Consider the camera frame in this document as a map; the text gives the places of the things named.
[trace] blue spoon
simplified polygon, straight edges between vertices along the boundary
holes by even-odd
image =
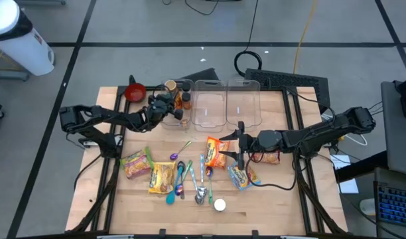
[[[184,167],[179,167],[178,174],[176,175],[174,189],[166,197],[166,203],[169,205],[174,204],[175,202],[175,188],[178,185],[179,177],[181,176],[182,170],[184,170]]]

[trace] clear plastic container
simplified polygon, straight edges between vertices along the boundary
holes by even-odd
[[[255,80],[229,80],[227,87],[227,127],[237,129],[244,122],[246,130],[262,123],[259,92],[261,85]]]
[[[219,132],[226,124],[226,84],[198,80],[194,84],[192,123],[198,131]]]
[[[190,84],[190,91],[188,93],[191,94],[191,105],[193,105],[193,93],[194,93],[194,82],[192,80],[187,80],[187,79],[176,79],[173,80],[176,83],[176,87],[180,90],[180,94],[182,93],[182,85],[184,83]],[[182,120],[177,120],[174,118],[172,114],[168,114],[162,123],[162,127],[165,129],[173,129],[173,130],[186,130],[190,127],[191,124],[191,115],[192,115],[192,107],[189,110],[182,108],[184,114],[182,116]]]

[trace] paper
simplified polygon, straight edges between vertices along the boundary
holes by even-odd
[[[348,166],[350,163],[349,156],[347,156],[347,155],[331,155],[330,158],[333,161],[334,168],[336,170],[341,169],[345,166]],[[342,193],[359,193],[358,186],[356,184],[355,179],[351,179],[349,181],[340,183],[340,188],[342,189]]]

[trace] red bowl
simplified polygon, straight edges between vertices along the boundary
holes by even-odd
[[[140,83],[132,83],[126,87],[125,97],[133,103],[142,102],[145,98],[145,86]]]

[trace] blue keyboard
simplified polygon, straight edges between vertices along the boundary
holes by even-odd
[[[406,226],[406,191],[377,186],[379,219]]]

